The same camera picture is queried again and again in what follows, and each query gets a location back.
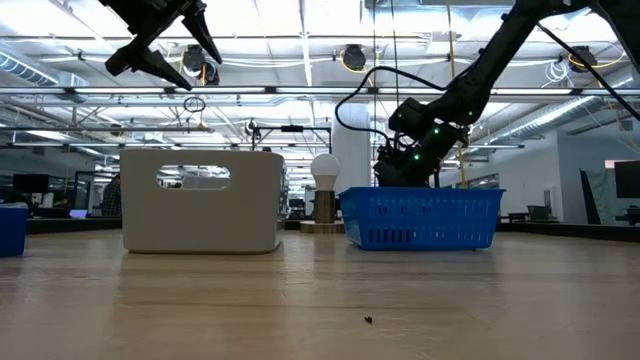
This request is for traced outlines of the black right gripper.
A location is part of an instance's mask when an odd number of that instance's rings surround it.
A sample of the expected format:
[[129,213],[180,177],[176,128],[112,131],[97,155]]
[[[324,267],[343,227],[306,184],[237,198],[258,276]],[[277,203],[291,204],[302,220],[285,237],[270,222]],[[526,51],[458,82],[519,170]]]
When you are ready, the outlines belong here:
[[405,152],[392,145],[377,148],[377,159],[373,166],[380,187],[404,187],[406,185],[400,167],[405,160]]

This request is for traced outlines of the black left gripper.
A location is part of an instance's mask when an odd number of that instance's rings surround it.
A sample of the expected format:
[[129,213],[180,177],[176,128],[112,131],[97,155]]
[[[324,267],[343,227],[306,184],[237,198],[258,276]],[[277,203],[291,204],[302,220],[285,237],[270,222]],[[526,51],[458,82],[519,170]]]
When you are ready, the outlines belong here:
[[[202,0],[98,0],[110,8],[126,24],[134,35],[152,34],[158,36],[176,18],[182,16],[182,23],[199,45],[216,61],[223,59],[212,40],[204,18],[206,5]],[[192,85],[184,79],[158,52],[146,47],[129,44],[118,49],[106,62],[107,71],[113,75],[131,70],[142,71],[162,78],[180,88],[191,90]]]

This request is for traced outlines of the blue rectangular bar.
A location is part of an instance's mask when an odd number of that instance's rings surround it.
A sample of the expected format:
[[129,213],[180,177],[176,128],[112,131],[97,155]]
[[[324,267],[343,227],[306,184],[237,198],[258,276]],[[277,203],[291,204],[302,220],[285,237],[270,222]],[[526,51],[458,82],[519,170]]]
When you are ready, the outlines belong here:
[[0,205],[0,257],[24,253],[28,215],[26,203]]

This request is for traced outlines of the white building column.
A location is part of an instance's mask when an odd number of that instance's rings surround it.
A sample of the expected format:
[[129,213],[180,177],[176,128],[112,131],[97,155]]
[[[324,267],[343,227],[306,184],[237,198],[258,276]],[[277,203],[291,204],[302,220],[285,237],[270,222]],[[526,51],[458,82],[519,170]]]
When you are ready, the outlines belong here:
[[[367,104],[347,103],[340,107],[341,120],[351,127],[368,128],[370,114]],[[371,134],[350,130],[337,120],[332,124],[332,153],[340,165],[335,191],[341,193],[350,187],[370,185],[371,178]]]

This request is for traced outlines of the blue plastic basket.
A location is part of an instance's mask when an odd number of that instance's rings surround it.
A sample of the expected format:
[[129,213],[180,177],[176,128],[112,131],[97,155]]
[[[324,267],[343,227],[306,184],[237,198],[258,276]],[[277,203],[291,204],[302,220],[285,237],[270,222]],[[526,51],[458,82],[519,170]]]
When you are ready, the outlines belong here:
[[348,240],[369,251],[491,246],[503,189],[352,187],[339,195]]

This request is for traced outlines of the white bulb on wooden stand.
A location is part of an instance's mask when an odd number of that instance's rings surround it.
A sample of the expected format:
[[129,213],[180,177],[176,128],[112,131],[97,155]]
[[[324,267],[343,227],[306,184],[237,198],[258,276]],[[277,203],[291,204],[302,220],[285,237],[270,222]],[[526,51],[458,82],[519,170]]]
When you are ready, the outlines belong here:
[[344,232],[344,223],[336,219],[335,182],[340,172],[336,157],[331,154],[317,156],[310,166],[316,190],[314,193],[313,221],[301,221],[300,232],[306,234],[337,234]]

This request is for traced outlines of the person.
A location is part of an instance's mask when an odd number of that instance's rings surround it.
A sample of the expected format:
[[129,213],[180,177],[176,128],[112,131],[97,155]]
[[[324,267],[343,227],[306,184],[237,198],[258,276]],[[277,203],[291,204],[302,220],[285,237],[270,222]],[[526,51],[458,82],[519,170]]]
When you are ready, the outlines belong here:
[[103,191],[102,215],[105,217],[120,217],[121,203],[121,178],[117,173]]

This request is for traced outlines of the grey plastic bin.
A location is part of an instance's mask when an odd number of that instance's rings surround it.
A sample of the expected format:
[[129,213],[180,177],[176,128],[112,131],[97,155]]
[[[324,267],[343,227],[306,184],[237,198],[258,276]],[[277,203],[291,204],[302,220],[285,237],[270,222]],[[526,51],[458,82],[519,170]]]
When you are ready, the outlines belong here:
[[[230,171],[222,188],[164,188],[165,165]],[[278,248],[284,159],[260,151],[120,152],[123,246],[131,253],[263,254]]]

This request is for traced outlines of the dark leaning panel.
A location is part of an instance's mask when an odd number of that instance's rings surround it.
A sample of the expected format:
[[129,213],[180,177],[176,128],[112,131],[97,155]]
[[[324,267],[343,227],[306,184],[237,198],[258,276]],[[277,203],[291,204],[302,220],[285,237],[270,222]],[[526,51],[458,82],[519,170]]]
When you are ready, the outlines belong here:
[[580,170],[587,222],[590,225],[605,224],[606,172]]

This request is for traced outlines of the black background rig frame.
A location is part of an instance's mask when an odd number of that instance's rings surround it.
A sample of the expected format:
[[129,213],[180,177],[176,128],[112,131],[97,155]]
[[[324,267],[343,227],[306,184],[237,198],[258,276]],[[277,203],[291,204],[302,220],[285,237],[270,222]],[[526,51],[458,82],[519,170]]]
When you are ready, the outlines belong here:
[[281,125],[281,126],[258,126],[255,125],[251,130],[250,149],[256,151],[261,147],[274,147],[274,144],[263,144],[266,138],[273,132],[300,134],[310,132],[320,141],[320,146],[327,148],[329,153],[333,152],[332,130],[327,127],[314,127],[302,125]]

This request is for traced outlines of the black aluminium table frame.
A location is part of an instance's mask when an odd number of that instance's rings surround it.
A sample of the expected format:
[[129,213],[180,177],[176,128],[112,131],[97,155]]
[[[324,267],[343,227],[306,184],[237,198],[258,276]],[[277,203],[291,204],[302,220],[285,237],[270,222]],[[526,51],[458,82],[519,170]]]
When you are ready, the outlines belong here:
[[[29,219],[27,234],[51,234],[97,230],[116,230],[122,227],[118,218],[88,219]],[[545,236],[620,241],[640,244],[640,227],[606,225],[572,225],[563,223],[507,223],[498,221],[497,232],[529,233]]]

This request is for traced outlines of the black wall screen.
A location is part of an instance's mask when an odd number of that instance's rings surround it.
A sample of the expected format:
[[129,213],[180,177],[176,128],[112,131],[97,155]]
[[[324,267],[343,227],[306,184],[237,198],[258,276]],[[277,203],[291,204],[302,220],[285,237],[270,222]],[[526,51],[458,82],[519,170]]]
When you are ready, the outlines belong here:
[[640,199],[640,161],[616,162],[614,174],[618,198]]

